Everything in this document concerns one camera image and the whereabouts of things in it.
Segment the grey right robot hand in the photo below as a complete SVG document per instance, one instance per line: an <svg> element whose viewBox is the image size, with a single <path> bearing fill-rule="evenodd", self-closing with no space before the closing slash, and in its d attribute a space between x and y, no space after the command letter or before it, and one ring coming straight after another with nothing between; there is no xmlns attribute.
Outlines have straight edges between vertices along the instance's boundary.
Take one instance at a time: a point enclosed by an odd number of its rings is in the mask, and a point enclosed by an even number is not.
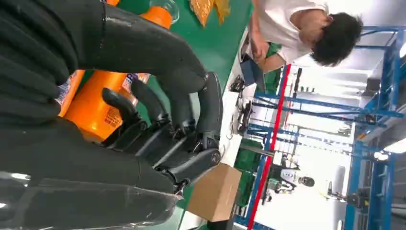
<svg viewBox="0 0 406 230"><path fill-rule="evenodd" d="M59 116L60 86L78 69L149 73L170 99L185 140L142 140L135 109L117 93L103 101L126 124L105 146ZM223 113L217 76L178 34L100 0L0 3L0 227L128 229L157 225L178 194L220 162Z"/></svg>

